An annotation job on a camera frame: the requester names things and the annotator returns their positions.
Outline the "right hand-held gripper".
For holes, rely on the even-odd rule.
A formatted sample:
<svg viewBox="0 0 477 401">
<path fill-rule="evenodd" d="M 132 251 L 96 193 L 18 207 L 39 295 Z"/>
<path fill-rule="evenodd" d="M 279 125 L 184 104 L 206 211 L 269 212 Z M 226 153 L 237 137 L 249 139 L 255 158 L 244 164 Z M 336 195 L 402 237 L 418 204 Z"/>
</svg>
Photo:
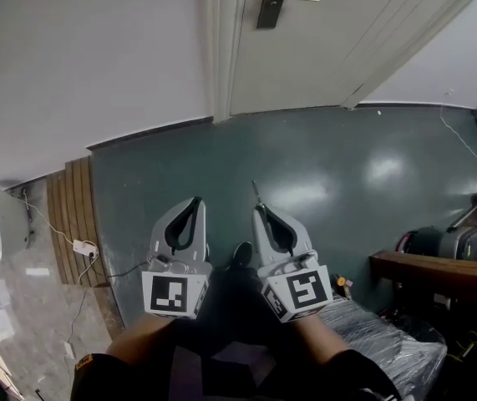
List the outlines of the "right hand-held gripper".
<svg viewBox="0 0 477 401">
<path fill-rule="evenodd" d="M 257 272 L 261 295 L 279 322 L 317 314 L 333 301 L 327 266 L 319 264 L 316 251 L 308 251 L 310 236 L 301 222 L 277 208 L 257 205 L 252 223 L 263 265 Z M 288 254 L 293 257 L 282 261 Z"/>
</svg>

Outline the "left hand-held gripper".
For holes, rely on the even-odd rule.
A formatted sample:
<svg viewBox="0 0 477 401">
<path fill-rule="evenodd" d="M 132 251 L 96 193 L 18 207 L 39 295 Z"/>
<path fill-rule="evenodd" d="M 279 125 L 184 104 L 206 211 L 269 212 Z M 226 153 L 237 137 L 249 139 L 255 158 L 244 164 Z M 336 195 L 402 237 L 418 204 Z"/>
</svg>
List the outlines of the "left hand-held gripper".
<svg viewBox="0 0 477 401">
<path fill-rule="evenodd" d="M 212 273 L 210 250 L 206 249 L 205 202 L 195 196 L 170 208 L 153 227 L 151 250 L 149 268 L 142 272 L 145 311 L 196 319 Z M 178 251 L 182 258 L 163 255 Z"/>
</svg>

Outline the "person's left forearm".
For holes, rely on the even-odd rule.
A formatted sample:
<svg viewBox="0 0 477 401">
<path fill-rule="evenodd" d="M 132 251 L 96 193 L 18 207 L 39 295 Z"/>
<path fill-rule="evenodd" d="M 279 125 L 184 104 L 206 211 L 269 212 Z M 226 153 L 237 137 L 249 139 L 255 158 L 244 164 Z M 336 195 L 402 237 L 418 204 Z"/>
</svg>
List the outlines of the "person's left forearm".
<svg viewBox="0 0 477 401">
<path fill-rule="evenodd" d="M 106 354 L 130 366 L 137 366 L 156 350 L 165 329 L 173 321 L 174 318 L 145 314 L 109 345 Z"/>
</svg>

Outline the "person's right forearm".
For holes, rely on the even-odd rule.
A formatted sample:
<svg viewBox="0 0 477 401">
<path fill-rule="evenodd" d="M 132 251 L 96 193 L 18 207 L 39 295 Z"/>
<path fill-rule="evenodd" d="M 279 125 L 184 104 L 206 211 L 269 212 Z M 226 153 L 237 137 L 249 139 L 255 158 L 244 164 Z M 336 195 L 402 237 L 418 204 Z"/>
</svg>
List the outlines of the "person's right forearm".
<svg viewBox="0 0 477 401">
<path fill-rule="evenodd" d="M 346 342 L 318 315 L 302 317 L 291 323 L 313 360 L 325 364 L 350 349 Z"/>
</svg>

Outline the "white panelled door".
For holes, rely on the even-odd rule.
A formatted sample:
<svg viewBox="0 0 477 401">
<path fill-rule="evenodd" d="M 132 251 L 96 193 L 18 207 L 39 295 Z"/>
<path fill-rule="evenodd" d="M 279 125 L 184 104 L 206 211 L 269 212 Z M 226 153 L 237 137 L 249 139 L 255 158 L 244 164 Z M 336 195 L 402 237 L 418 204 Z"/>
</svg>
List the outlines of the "white panelled door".
<svg viewBox="0 0 477 401">
<path fill-rule="evenodd" d="M 286 0 L 264 30 L 262 0 L 246 0 L 231 113 L 352 108 L 470 1 Z"/>
</svg>

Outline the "person's black shoe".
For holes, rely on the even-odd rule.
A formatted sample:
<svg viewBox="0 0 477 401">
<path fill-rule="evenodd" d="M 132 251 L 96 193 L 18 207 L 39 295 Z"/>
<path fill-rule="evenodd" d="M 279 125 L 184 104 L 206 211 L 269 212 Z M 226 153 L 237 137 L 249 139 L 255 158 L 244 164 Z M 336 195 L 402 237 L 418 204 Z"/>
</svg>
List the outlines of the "person's black shoe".
<svg viewBox="0 0 477 401">
<path fill-rule="evenodd" d="M 249 241 L 239 243 L 231 255 L 227 270 L 236 271 L 247 269 L 251 264 L 253 245 Z"/>
</svg>

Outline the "small red and yellow can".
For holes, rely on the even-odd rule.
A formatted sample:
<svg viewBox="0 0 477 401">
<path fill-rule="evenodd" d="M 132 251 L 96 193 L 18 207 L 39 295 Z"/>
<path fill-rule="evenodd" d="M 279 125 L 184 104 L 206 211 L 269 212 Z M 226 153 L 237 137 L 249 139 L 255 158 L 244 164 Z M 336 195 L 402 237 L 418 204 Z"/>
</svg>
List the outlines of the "small red and yellow can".
<svg viewBox="0 0 477 401">
<path fill-rule="evenodd" d="M 332 289 L 333 291 L 347 300 L 352 300 L 351 287 L 353 282 L 340 274 L 333 273 L 331 275 Z"/>
</svg>

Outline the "white power strip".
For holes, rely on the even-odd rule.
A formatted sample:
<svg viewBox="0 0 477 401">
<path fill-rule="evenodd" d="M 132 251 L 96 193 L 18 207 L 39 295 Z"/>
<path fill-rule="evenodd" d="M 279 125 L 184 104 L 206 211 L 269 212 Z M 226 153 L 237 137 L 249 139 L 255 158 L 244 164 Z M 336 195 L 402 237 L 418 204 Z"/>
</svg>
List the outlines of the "white power strip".
<svg viewBox="0 0 477 401">
<path fill-rule="evenodd" d="M 91 241 L 74 239 L 72 242 L 74 252 L 91 259 L 99 256 L 99 248 Z"/>
</svg>

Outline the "brown slatted wooden step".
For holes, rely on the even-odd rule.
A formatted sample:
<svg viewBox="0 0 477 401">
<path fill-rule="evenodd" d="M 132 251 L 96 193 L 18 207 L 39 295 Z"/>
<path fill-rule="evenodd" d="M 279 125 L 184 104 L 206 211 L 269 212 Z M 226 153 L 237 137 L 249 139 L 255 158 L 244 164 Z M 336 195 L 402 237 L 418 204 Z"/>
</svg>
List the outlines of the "brown slatted wooden step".
<svg viewBox="0 0 477 401">
<path fill-rule="evenodd" d="M 46 177 L 48 217 L 60 281 L 65 286 L 88 288 L 95 296 L 109 336 L 124 330 L 104 253 L 95 263 L 76 252 L 72 242 L 100 245 L 94 206 L 91 158 L 69 161 L 64 168 Z"/>
</svg>

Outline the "person's black clothing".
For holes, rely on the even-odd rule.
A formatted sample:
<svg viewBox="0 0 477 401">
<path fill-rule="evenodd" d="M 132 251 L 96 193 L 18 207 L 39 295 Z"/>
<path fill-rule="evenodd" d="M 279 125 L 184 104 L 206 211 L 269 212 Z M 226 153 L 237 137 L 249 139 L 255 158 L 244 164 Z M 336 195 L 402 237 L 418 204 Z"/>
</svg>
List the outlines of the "person's black clothing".
<svg viewBox="0 0 477 401">
<path fill-rule="evenodd" d="M 200 316 L 174 319 L 141 364 L 106 351 L 77 363 L 69 401 L 401 401 L 387 374 L 351 348 L 316 363 L 248 268 L 216 273 Z"/>
</svg>

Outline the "plastic-wrapped dark appliance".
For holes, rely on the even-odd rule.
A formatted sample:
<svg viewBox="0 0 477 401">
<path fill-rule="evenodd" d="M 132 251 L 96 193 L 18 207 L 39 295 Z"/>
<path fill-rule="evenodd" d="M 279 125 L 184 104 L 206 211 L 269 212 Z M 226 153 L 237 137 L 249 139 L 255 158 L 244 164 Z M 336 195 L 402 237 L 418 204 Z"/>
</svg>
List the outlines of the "plastic-wrapped dark appliance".
<svg viewBox="0 0 477 401">
<path fill-rule="evenodd" d="M 407 315 L 389 322 L 343 297 L 319 316 L 350 348 L 373 360 L 403 398 L 425 401 L 447 354 L 444 337 L 431 325 Z"/>
</svg>

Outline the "dark wooden stair railing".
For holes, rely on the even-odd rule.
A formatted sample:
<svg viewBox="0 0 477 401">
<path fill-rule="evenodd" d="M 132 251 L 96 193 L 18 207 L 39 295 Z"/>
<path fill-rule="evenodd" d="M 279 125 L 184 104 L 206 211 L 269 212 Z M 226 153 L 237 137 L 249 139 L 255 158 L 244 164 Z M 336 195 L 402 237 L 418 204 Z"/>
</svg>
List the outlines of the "dark wooden stair railing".
<svg viewBox="0 0 477 401">
<path fill-rule="evenodd" d="M 477 193 L 449 227 L 477 226 Z M 379 251 L 369 257 L 372 274 L 421 292 L 477 303 L 477 261 Z"/>
</svg>

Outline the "white round appliance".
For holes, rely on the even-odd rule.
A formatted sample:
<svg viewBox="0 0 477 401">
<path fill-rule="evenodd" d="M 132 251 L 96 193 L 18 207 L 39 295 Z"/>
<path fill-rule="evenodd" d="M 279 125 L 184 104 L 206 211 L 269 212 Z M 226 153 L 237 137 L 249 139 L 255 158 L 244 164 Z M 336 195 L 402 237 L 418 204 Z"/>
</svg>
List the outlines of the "white round appliance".
<svg viewBox="0 0 477 401">
<path fill-rule="evenodd" d="M 28 210 L 20 199 L 0 190 L 0 261 L 28 246 Z"/>
</svg>

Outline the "white door frame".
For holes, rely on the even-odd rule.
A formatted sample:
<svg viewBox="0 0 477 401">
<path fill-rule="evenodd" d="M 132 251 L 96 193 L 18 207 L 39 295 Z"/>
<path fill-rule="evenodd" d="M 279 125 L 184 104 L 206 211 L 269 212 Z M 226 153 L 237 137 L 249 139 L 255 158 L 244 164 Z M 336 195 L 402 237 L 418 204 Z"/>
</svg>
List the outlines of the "white door frame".
<svg viewBox="0 0 477 401">
<path fill-rule="evenodd" d="M 215 124 L 231 117 L 231 101 L 246 0 L 205 0 L 206 67 L 210 116 Z"/>
</svg>

